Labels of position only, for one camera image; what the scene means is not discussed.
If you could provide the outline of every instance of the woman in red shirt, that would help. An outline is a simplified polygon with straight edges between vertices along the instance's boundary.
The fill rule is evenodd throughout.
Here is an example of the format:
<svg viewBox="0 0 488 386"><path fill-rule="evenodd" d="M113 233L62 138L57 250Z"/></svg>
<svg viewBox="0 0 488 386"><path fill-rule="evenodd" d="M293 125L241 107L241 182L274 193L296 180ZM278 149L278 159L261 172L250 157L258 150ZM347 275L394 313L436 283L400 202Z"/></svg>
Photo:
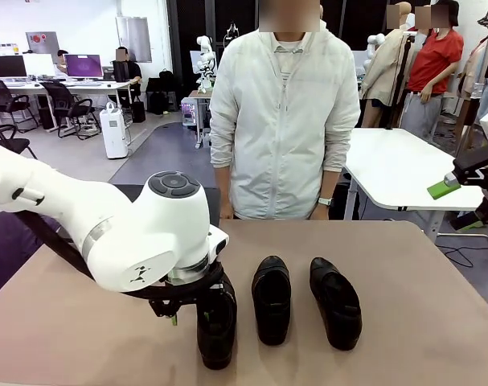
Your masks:
<svg viewBox="0 0 488 386"><path fill-rule="evenodd" d="M453 29L458 25L460 5L454 0L440 0L436 6L449 9L449 21L439 21L445 27L431 33L415 59L408 82L411 93L401 118L401 128L420 138L431 134L438 122L449 76L458 69L464 45L461 35ZM432 8L432 15L438 10Z"/></svg>

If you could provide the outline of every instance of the beige coat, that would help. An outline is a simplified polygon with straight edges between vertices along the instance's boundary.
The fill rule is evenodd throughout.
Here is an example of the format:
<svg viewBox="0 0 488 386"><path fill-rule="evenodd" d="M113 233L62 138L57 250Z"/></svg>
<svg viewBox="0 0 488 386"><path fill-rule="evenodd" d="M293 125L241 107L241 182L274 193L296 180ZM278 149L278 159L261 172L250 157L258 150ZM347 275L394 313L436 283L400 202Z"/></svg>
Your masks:
<svg viewBox="0 0 488 386"><path fill-rule="evenodd" d="M385 38L385 43L379 46L375 52L371 66L362 83L361 99L378 99L386 106L392 105L397 76L404 55L404 44L406 43L406 38L403 37L404 31L406 29L403 26L399 30L390 32ZM412 44L407 63L412 62L413 46ZM405 82L408 79L408 72L409 66L406 66L404 71Z"/></svg>
<svg viewBox="0 0 488 386"><path fill-rule="evenodd" d="M473 52L470 54L461 75L465 77L463 82L463 86L461 88L461 94L459 93L458 96L465 98L467 100L470 99L470 94L474 90L474 84L478 82L479 78L479 69L480 69L480 60L482 60L483 56L485 56L485 49L486 49L487 40L483 43L479 43L479 45L474 48Z"/></svg>

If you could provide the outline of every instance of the green object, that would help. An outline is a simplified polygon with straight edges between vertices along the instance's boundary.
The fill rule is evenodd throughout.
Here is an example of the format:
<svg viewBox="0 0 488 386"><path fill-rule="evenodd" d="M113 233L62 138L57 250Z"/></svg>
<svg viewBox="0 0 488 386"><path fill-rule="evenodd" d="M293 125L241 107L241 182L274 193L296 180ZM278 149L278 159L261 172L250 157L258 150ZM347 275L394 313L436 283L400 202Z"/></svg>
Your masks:
<svg viewBox="0 0 488 386"><path fill-rule="evenodd" d="M468 227L460 229L459 232L468 231L469 229L483 228L484 226L485 226L484 223L481 220L479 220L479 221L476 221L475 223L469 225Z"/></svg>
<svg viewBox="0 0 488 386"><path fill-rule="evenodd" d="M461 188L461 185L458 183L453 187L448 187L445 184L445 181L441 181L441 182L437 183L436 185L429 187L428 193L433 197L433 199L441 199L445 195L448 195L449 193L457 191L460 188Z"/></svg>

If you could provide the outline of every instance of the hand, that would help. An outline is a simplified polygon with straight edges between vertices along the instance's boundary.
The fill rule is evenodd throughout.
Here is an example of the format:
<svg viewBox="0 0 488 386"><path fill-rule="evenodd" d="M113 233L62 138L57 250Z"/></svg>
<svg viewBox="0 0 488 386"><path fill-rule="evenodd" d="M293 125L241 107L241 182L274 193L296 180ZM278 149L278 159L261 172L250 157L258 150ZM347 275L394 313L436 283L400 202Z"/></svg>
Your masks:
<svg viewBox="0 0 488 386"><path fill-rule="evenodd" d="M431 84L426 84L426 87L420 92L420 101L425 104L431 99L431 94L433 94L433 86Z"/></svg>
<svg viewBox="0 0 488 386"><path fill-rule="evenodd" d="M330 219L329 209L326 205L319 204L315 208L314 212L310 216L310 220L313 221L328 221Z"/></svg>
<svg viewBox="0 0 488 386"><path fill-rule="evenodd" d="M235 210L231 202L226 201L222 203L222 207L220 208L220 218L226 220L233 220L235 217Z"/></svg>

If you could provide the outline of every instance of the gray pants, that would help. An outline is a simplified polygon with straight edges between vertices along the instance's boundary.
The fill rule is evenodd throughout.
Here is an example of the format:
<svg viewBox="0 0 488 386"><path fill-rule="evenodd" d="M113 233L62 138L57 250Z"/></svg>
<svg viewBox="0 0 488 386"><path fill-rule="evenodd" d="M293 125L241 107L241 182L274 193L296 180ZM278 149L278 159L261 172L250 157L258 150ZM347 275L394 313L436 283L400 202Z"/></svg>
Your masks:
<svg viewBox="0 0 488 386"><path fill-rule="evenodd" d="M400 128L426 141L431 140L442 110L442 98L442 95L432 96L423 104L419 94L409 93L404 102Z"/></svg>

